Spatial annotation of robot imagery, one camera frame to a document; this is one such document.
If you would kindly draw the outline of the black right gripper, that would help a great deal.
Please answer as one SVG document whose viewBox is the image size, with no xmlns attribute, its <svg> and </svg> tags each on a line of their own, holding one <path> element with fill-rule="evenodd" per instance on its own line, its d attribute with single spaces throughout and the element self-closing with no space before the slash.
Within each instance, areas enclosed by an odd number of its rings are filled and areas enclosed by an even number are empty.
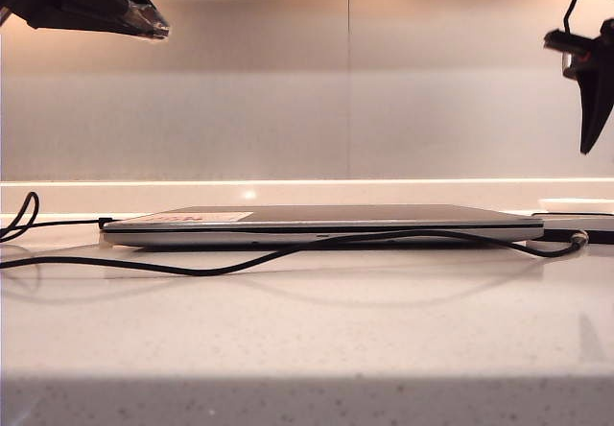
<svg viewBox="0 0 614 426">
<path fill-rule="evenodd" d="M 589 154 L 613 109 L 613 19 L 595 38 L 553 30 L 544 47 L 562 54 L 562 75 L 578 80 L 581 99 L 580 152 Z"/>
</svg>

